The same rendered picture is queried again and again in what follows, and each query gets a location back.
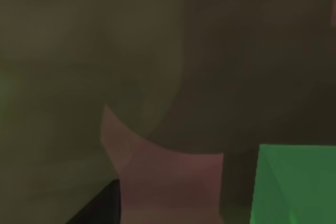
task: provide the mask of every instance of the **green square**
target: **green square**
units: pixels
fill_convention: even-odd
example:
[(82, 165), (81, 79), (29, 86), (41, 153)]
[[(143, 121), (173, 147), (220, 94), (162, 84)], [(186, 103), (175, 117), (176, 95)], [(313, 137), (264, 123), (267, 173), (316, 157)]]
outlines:
[(261, 145), (250, 224), (336, 223), (336, 147)]

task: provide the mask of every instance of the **green block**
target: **green block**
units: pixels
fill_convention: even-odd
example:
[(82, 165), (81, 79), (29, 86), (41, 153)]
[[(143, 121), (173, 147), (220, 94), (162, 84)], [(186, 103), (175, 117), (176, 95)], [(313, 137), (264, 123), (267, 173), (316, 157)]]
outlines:
[(336, 223), (336, 147), (261, 145), (250, 224)]

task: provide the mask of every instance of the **colored block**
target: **colored block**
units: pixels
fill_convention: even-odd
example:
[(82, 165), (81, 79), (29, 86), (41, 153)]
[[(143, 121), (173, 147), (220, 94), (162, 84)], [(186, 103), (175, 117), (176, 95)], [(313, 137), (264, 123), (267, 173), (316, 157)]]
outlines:
[(336, 147), (262, 145), (250, 224), (336, 223)]

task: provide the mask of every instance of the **black object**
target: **black object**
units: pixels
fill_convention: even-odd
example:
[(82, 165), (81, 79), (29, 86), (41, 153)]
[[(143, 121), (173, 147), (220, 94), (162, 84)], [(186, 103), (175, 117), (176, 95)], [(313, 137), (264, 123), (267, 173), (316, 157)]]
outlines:
[(120, 217), (120, 183), (113, 180), (67, 224), (119, 224)]

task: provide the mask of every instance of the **bright green object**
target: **bright green object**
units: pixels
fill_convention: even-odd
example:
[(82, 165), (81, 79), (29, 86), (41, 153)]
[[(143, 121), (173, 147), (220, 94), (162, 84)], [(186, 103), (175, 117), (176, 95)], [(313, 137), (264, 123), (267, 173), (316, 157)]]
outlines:
[(250, 224), (336, 223), (336, 147), (261, 145)]

